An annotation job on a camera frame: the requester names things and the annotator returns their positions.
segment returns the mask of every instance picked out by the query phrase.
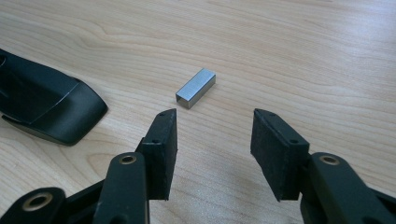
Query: metal block top face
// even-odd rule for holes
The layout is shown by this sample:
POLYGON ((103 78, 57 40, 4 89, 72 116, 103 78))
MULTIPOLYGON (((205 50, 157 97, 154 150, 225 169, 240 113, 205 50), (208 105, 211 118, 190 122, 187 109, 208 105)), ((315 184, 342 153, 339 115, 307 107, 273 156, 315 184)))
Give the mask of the metal block top face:
POLYGON ((176 93, 176 101, 190 109, 215 83, 216 74, 203 68, 176 93))

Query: wood grain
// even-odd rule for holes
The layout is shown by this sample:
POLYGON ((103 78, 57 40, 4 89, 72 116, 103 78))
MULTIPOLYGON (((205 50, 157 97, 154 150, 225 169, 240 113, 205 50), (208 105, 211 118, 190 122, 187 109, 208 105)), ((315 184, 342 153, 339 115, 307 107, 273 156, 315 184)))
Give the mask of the wood grain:
POLYGON ((74 147, 1 121, 0 215, 30 190, 101 180, 174 107, 175 176, 152 223, 302 223, 249 154, 256 107, 396 197, 395 12, 390 0, 2 0, 0 48, 84 80, 109 111, 74 147), (202 67, 217 84, 187 110, 175 92, 202 67))

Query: black object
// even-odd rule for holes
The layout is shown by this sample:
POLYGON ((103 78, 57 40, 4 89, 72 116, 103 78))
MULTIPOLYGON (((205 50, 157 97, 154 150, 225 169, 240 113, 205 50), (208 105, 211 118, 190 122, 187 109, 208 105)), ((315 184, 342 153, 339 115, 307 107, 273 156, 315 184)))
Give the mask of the black object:
POLYGON ((107 105, 81 80, 0 49, 0 112, 27 133, 73 146, 107 105))
POLYGON ((309 144, 278 115, 254 110, 251 154, 280 200, 298 200, 304 223, 396 223, 396 199, 369 189, 340 157, 309 144))
POLYGON ((157 115, 137 148, 116 156, 105 180, 68 198, 57 188, 27 193, 0 224, 149 223, 149 200, 169 198, 177 156, 176 110, 157 115), (153 146, 158 153, 151 151, 153 146))

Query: wood surface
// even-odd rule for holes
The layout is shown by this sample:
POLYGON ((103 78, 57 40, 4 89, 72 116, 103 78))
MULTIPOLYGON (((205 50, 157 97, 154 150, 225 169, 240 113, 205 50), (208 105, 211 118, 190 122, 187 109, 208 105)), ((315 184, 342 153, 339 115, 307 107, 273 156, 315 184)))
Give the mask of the wood surface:
POLYGON ((169 108, 177 164, 152 223, 303 222, 249 153, 254 108, 396 197, 395 1, 1 0, 0 48, 83 80, 109 107, 73 147, 0 120, 0 216, 33 189, 71 195, 103 179, 169 108), (203 67, 217 83, 185 109, 175 93, 203 67))

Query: silver rectangular block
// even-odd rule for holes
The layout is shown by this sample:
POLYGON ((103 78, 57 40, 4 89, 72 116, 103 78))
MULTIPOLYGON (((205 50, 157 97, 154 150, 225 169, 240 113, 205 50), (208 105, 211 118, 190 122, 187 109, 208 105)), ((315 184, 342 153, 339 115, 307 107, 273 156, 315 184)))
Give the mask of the silver rectangular block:
POLYGON ((203 68, 176 93, 176 101, 190 109, 215 83, 216 74, 203 68))

